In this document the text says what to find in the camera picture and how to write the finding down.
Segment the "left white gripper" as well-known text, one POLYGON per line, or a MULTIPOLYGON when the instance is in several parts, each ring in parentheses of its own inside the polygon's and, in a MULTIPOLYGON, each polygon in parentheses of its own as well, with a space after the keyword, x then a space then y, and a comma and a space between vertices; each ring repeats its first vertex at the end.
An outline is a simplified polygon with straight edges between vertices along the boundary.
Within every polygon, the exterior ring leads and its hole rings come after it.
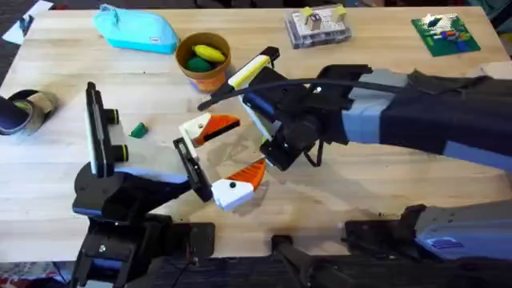
POLYGON ((210 188, 196 149, 236 127, 231 115, 202 114, 178 127, 174 146, 160 146, 125 135, 117 111, 89 107, 86 132, 90 160, 74 180, 72 211, 89 220, 135 223, 152 210, 194 191, 214 198, 224 211, 251 200, 266 172, 260 158, 210 188))

